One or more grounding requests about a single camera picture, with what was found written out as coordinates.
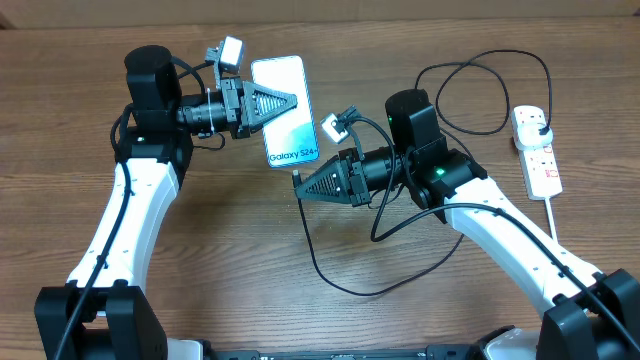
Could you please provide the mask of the Galaxy smartphone with teal screen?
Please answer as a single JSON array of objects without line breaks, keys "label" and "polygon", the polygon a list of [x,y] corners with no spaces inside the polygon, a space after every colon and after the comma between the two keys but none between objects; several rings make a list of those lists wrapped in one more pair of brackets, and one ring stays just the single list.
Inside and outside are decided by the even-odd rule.
[{"label": "Galaxy smartphone with teal screen", "polygon": [[302,58],[297,55],[254,60],[253,81],[294,94],[297,106],[263,127],[267,163],[272,168],[316,161],[320,152]]}]

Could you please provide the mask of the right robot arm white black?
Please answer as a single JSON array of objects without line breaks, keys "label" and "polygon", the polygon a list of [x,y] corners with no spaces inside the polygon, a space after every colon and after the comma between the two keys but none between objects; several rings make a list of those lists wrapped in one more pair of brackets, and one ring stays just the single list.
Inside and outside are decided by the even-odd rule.
[{"label": "right robot arm white black", "polygon": [[474,241],[525,293],[538,331],[509,326],[470,346],[471,359],[635,359],[639,284],[573,255],[519,211],[471,156],[448,146],[422,89],[385,104],[384,147],[342,150],[307,178],[299,200],[360,206],[375,191],[405,186],[421,216],[435,215]]}]

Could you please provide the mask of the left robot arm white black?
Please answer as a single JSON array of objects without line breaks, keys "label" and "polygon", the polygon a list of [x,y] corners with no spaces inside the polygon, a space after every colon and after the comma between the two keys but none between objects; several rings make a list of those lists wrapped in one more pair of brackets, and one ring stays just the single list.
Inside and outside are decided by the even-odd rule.
[{"label": "left robot arm white black", "polygon": [[184,95],[180,80],[198,69],[160,45],[125,58],[131,102],[110,131],[114,184],[94,238],[66,283],[43,288],[34,314],[50,359],[211,359],[206,340],[169,338],[146,295],[163,219],[176,199],[195,138],[228,132],[242,139],[306,106],[290,79],[277,87],[238,74],[243,44],[227,38],[205,62],[214,90]]}]

